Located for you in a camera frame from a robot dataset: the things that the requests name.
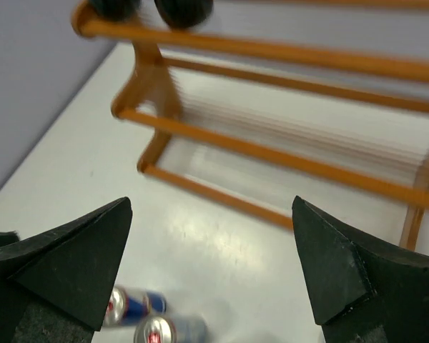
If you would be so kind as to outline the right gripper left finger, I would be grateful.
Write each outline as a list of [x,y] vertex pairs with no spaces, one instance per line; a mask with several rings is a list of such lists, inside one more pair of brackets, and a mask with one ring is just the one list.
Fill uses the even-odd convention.
[[27,239],[0,232],[0,342],[90,342],[131,222],[122,197]]

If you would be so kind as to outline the cola glass bottle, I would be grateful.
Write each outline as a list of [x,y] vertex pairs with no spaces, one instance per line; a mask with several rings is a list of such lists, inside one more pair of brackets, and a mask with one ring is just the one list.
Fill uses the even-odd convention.
[[213,0],[155,0],[154,4],[172,29],[191,29],[205,22],[214,7]]

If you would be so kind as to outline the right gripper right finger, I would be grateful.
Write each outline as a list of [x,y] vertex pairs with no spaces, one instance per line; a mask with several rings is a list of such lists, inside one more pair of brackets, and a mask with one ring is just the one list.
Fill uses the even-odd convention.
[[297,253],[326,342],[429,342],[429,256],[352,227],[301,197]]

